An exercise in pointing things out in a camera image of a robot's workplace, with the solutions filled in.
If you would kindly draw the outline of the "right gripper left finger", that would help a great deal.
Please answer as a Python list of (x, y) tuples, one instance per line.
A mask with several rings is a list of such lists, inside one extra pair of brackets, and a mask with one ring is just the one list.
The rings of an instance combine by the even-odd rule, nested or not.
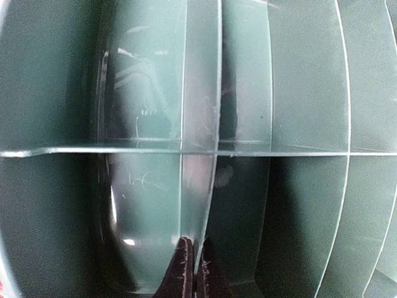
[(164, 278), (153, 297), (191, 298), (193, 295), (193, 246), (190, 239), (180, 237)]

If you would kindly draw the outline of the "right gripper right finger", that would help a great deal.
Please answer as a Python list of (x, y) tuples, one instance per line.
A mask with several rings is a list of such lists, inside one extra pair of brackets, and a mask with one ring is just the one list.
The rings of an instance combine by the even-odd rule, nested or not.
[(203, 242), (198, 263), (196, 280), (196, 297), (199, 298), (232, 298), (235, 297), (228, 285), (227, 278), (216, 256), (211, 239)]

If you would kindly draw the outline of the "green divided organizer tray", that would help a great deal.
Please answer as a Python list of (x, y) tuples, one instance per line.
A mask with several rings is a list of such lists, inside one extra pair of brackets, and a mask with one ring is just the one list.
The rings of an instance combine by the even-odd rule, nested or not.
[(2, 1), (1, 296), (396, 296), (395, 1)]

